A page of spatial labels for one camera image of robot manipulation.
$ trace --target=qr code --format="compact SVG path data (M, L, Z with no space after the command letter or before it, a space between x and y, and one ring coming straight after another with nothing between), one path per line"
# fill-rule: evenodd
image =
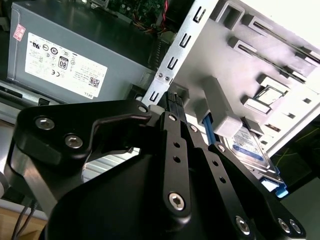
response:
M100 83L100 80L90 77L90 82L89 82L90 86L97 89L99 87L99 83Z

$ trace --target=black cable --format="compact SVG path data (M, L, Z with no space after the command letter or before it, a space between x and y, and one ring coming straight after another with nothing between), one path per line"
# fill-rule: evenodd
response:
M20 228L20 230L18 231L17 235L16 235L16 239L19 238L19 236L22 234L22 232L26 229L28 223L30 222L32 216L34 215L36 208L37 208L38 203L36 201L32 201L31 203L31 211L29 216L26 218L24 224L22 225L22 227Z
M13 230L13 233L12 233L12 237L11 237L11 240L16 240L17 239L17 234L18 234L18 229L20 227L20 224L21 224L21 221L22 221L22 218L24 217L27 209L28 209L28 205L26 205L23 210L21 211L17 221L16 221L16 224L14 226L14 230Z

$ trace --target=black metal bracket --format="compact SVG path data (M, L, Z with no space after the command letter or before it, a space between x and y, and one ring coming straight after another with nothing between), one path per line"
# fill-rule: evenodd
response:
M306 239L226 146L208 149L195 126L139 101L28 108L13 143L7 164L50 215L49 240ZM138 156L81 183L87 161L132 147Z

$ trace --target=screw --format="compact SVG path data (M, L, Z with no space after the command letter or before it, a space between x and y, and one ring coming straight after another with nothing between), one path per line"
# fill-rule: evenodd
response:
M78 149L83 144L81 138L76 135L69 135L65 138L64 141L65 144L72 149Z
M143 106L139 106L138 109L139 109L141 112L143 112L143 113L146 113L146 112L148 111L148 110L147 110L145 107L143 107Z
M51 130L55 127L54 121L46 117L39 117L35 120L35 125L42 130Z
M190 125L190 128L192 129L192 131L194 131L195 133L198 132L198 128L196 128L195 126L193 125Z
M250 234L250 228L249 228L248 224L245 222L245 220L242 219L242 217L236 216L235 223L244 235Z
M173 116L173 115L169 115L169 118L172 120L172 121L177 121L177 119L176 119L176 117L175 116Z
M298 233L301 234L301 229L300 227L295 223L295 221L290 220L290 224L293 227L293 229Z
M281 218L278 218L278 223L279 223L280 227L281 227L287 234L290 233L290 228L288 227L288 225L287 225Z
M221 145L218 145L218 148L224 153L226 150L225 150L225 148L223 147L223 146L221 146Z
M170 193L169 202L174 207L175 210L182 211L185 208L185 201L177 193Z
M137 96L137 97L135 98L135 100L137 100L137 101L139 101L139 102L142 102L142 99L143 99L142 96Z

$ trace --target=hard drive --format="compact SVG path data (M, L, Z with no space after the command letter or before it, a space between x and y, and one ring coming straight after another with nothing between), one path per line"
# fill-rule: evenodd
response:
M243 126L234 137L221 137L220 140L269 191L276 189L280 198L288 193L279 170L262 150L254 133Z

